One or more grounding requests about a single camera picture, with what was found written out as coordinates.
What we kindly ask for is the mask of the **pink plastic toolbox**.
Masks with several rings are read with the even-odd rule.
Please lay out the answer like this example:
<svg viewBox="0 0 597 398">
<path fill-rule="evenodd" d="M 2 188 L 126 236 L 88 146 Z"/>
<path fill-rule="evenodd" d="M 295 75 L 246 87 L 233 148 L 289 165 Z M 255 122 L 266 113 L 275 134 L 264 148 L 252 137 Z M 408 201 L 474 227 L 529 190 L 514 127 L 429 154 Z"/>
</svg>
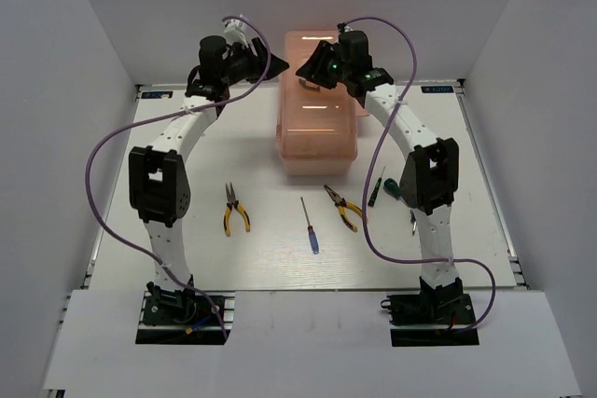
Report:
<svg viewBox="0 0 597 398">
<path fill-rule="evenodd" d="M 319 41 L 334 44 L 335 31 L 291 31 L 285 34 L 276 137 L 279 156 L 289 176 L 343 176 L 357 157 L 356 100 L 342 85 L 321 88 L 296 75 Z"/>
</svg>

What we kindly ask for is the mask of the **thin black green screwdriver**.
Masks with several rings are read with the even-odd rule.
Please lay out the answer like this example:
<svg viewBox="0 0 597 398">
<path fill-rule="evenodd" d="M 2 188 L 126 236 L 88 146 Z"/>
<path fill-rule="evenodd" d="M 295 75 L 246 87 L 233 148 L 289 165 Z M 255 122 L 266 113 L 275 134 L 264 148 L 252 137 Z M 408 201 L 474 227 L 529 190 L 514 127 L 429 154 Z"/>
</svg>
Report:
<svg viewBox="0 0 597 398">
<path fill-rule="evenodd" d="M 383 174 L 384 174 L 385 169 L 382 169 L 379 177 L 377 178 L 377 181 L 373 187 L 373 190 L 371 191 L 369 198 L 368 198 L 368 206 L 369 207 L 373 207 L 376 203 L 378 194 L 379 194 L 379 190 L 381 189 L 382 186 L 382 181 L 383 181 Z"/>
</svg>

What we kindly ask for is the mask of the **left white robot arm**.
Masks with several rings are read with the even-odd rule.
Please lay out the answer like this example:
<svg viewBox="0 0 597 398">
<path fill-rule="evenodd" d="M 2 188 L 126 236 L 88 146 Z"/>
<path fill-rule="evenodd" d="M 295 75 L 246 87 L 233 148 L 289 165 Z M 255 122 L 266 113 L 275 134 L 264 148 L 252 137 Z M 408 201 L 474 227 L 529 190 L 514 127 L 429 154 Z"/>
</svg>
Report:
<svg viewBox="0 0 597 398">
<path fill-rule="evenodd" d="M 152 295 L 165 295 L 165 311 L 176 322 L 191 320 L 197 299 L 188 294 L 193 283 L 185 256 L 182 219 L 191 202 L 186 161 L 195 144 L 223 112 L 229 88 L 240 81 L 251 84 L 272 79 L 289 68 L 271 55 L 264 41 L 232 43 L 218 35 L 200 41 L 199 65 L 187 79 L 182 115 L 171 120 L 149 145 L 129 153 L 129 198 L 143 221 L 155 263 L 155 280 L 147 285 Z"/>
</svg>

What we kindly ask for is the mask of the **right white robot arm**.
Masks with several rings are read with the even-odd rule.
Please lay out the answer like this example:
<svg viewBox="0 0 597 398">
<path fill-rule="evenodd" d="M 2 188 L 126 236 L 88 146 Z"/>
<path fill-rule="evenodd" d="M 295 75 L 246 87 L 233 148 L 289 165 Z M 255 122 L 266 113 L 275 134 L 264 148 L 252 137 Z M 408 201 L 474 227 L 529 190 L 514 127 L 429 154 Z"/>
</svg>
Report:
<svg viewBox="0 0 597 398">
<path fill-rule="evenodd" d="M 423 260 L 421 309 L 440 323 L 452 315 L 463 285 L 452 261 L 451 205 L 458 188 L 459 146 L 441 139 L 404 104 L 393 78 L 375 68 L 368 38 L 361 31 L 339 34 L 338 41 L 321 40 L 297 76 L 321 88 L 342 84 L 349 95 L 380 123 L 405 158 L 399 188 L 415 216 Z"/>
</svg>

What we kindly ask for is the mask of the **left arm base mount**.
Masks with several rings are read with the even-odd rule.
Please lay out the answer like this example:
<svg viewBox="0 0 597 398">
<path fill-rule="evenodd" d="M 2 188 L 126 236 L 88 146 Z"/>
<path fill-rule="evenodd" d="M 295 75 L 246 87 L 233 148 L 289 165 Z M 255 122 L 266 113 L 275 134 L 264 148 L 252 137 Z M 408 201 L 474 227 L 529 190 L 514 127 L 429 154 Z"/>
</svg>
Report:
<svg viewBox="0 0 597 398">
<path fill-rule="evenodd" d="M 222 346 L 227 342 L 234 312 L 234 294 L 211 295 L 215 309 L 202 295 L 186 296 L 174 304 L 145 292 L 136 330 L 136 345 Z"/>
</svg>

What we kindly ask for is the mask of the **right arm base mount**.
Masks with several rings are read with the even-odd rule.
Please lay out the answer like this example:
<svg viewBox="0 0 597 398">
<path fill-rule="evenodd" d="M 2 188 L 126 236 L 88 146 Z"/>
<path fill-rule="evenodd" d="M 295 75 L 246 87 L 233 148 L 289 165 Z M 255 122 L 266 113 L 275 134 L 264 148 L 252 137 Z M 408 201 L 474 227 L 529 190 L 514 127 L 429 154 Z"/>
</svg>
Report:
<svg viewBox="0 0 597 398">
<path fill-rule="evenodd" d="M 479 345 L 476 328 L 464 330 L 476 321 L 470 295 L 439 310 L 416 294 L 388 295 L 380 303 L 389 315 L 390 336 L 395 348 L 473 347 Z"/>
</svg>

